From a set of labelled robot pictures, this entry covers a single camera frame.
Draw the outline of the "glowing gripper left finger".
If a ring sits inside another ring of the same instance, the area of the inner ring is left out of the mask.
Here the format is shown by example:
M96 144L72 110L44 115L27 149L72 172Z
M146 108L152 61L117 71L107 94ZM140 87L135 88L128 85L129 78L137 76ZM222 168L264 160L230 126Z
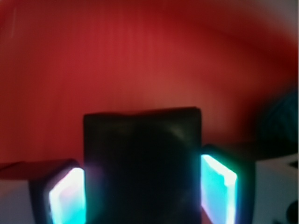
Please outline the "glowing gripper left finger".
M0 165L2 224L84 224L85 172L72 159Z

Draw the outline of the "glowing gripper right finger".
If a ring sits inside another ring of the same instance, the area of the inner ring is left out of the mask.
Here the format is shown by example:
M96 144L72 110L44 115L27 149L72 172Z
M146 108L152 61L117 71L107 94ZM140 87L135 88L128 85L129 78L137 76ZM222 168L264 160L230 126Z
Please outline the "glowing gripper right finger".
M297 144L205 145L201 206L213 224L296 224Z

